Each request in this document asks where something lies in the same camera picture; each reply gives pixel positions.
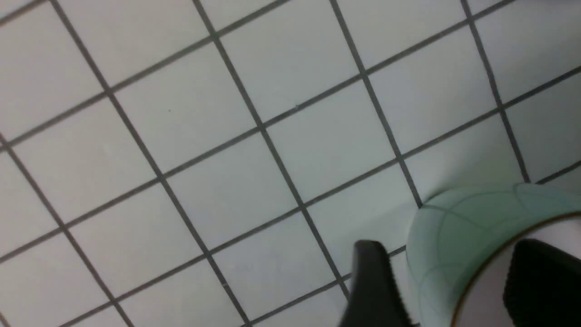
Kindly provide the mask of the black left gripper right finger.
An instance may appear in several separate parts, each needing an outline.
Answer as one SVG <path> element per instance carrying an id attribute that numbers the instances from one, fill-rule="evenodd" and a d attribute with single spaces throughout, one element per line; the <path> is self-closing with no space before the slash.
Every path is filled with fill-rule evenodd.
<path id="1" fill-rule="evenodd" d="M 579 327 L 580 259 L 540 240 L 517 242 L 503 303 L 516 327 Z"/>

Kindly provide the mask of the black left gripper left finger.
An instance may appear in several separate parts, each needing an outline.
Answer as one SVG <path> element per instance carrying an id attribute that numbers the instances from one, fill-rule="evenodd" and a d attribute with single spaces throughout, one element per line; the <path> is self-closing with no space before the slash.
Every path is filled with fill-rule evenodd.
<path id="1" fill-rule="evenodd" d="M 394 270 L 384 246 L 375 240 L 354 244 L 351 292 L 340 327 L 410 327 Z"/>

